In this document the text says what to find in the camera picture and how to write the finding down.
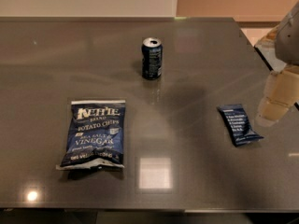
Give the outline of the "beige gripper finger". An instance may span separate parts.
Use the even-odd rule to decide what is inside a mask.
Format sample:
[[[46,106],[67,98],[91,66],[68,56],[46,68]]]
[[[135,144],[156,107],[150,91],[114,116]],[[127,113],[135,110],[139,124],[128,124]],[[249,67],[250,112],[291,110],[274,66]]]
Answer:
[[[287,64],[271,71],[258,106],[256,121],[263,127],[276,124],[299,101],[299,66]]]

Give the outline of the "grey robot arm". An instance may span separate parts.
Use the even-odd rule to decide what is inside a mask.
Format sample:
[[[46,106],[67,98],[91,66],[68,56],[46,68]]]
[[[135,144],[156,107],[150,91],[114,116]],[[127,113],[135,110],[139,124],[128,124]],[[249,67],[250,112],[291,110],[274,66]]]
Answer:
[[[299,101],[299,2],[255,48],[270,69],[256,119],[269,127]]]

